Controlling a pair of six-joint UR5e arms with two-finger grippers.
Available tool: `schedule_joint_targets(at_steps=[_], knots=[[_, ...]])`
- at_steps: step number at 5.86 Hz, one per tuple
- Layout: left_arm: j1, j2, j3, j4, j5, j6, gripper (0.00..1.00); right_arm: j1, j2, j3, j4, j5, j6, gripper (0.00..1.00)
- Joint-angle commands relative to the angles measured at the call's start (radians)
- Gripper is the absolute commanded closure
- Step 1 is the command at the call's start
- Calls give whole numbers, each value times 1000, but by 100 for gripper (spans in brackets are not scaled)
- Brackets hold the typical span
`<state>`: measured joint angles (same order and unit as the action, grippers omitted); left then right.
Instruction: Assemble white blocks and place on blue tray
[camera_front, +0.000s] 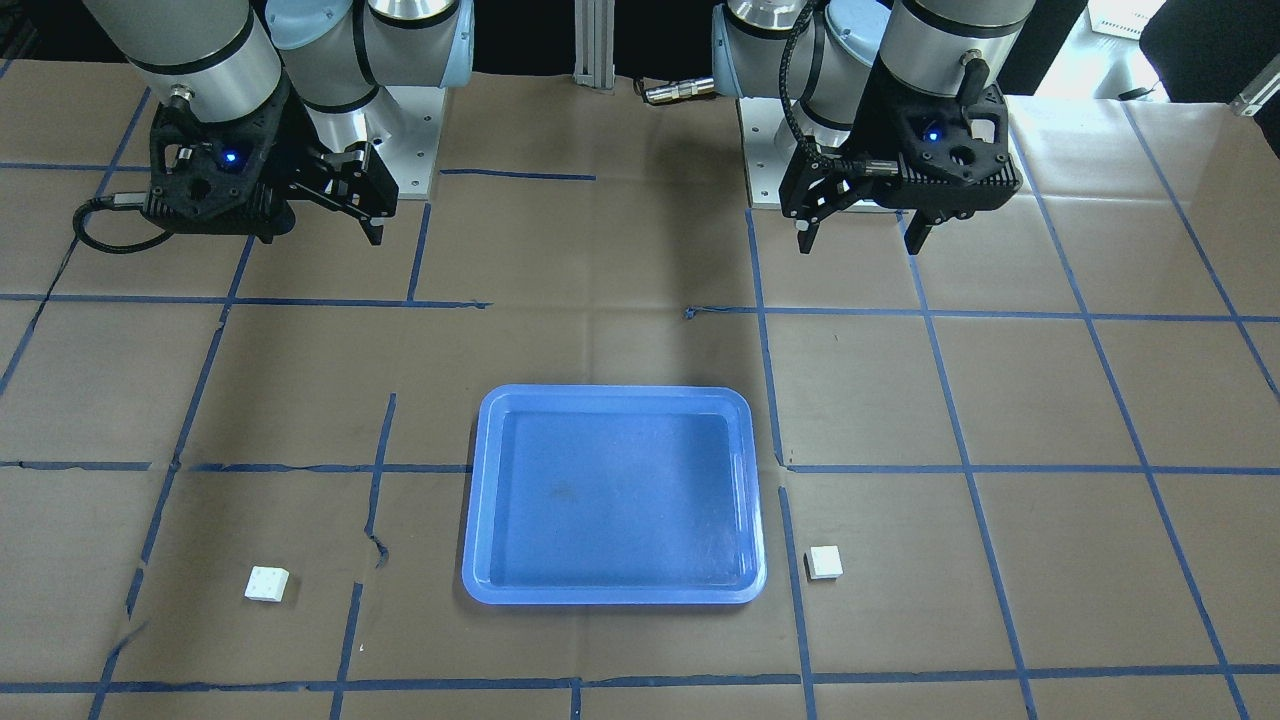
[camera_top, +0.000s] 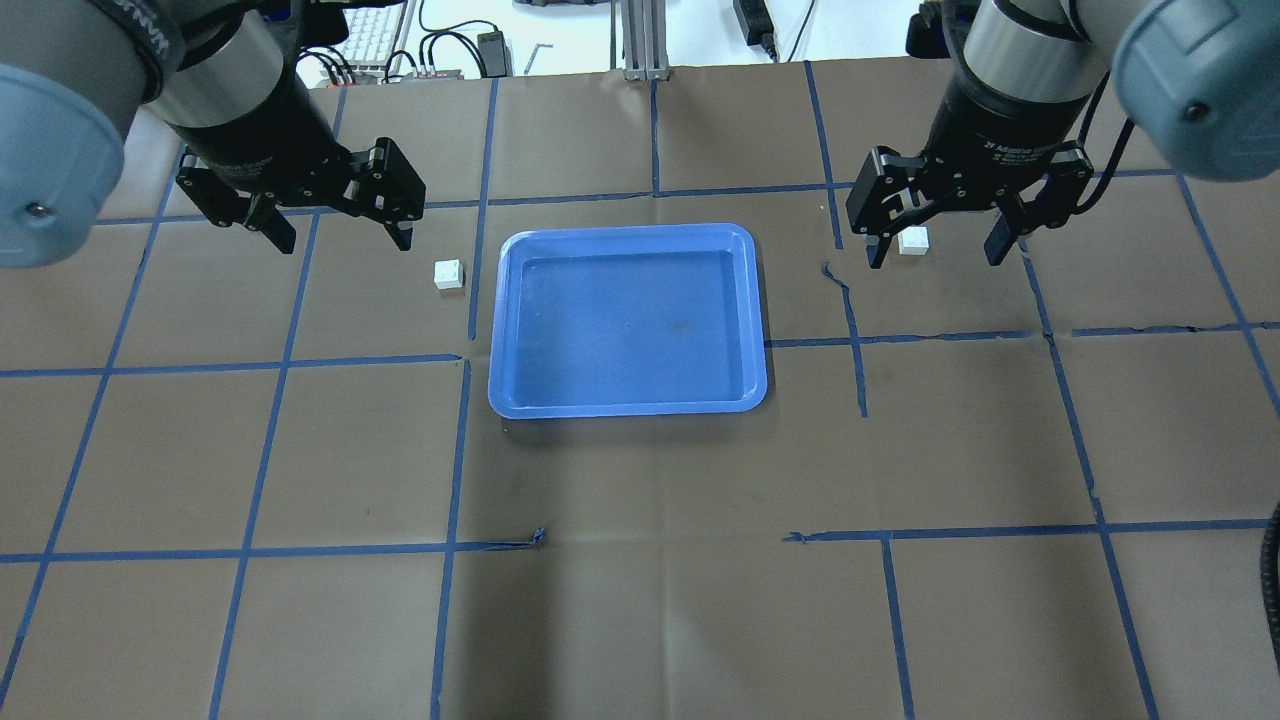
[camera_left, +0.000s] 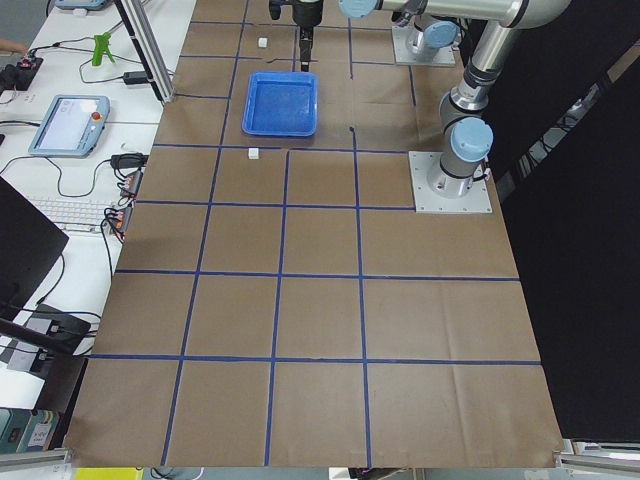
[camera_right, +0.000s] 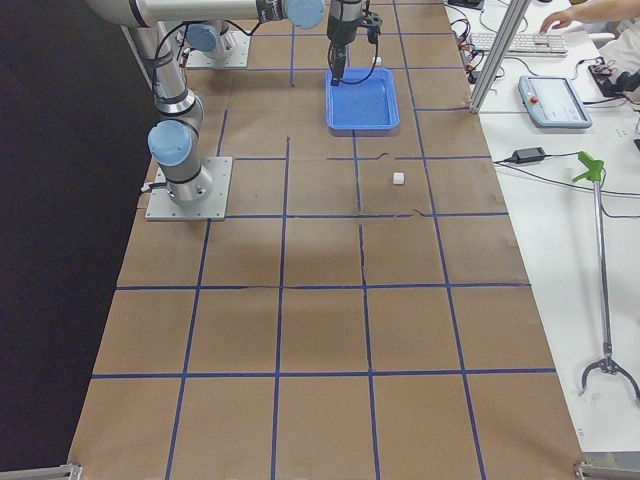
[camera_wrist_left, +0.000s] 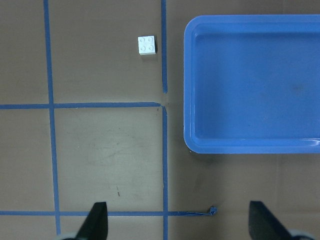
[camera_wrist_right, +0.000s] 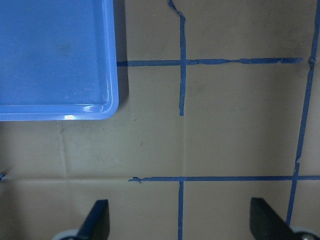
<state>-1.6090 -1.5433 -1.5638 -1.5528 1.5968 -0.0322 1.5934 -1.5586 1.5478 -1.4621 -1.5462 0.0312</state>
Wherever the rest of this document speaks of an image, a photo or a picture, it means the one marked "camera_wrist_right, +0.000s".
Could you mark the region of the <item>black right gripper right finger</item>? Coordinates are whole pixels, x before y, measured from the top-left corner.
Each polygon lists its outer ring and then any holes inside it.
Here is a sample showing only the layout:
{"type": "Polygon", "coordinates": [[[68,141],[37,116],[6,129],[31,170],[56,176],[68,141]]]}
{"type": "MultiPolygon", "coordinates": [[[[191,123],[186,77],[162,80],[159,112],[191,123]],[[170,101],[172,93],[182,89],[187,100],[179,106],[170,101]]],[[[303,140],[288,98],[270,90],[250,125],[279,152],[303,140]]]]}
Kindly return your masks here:
{"type": "Polygon", "coordinates": [[[293,230],[263,198],[252,197],[249,228],[255,240],[301,240],[303,232],[293,230]]]}

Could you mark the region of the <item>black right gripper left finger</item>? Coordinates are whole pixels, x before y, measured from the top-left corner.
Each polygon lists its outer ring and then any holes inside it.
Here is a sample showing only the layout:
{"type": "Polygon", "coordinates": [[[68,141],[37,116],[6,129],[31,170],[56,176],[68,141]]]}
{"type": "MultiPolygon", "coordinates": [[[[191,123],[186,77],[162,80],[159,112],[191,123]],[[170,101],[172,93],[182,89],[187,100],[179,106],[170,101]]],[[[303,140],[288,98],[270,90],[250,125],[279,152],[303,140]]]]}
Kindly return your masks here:
{"type": "Polygon", "coordinates": [[[97,200],[82,226],[76,240],[107,240],[110,235],[110,212],[107,199],[97,200]]]}

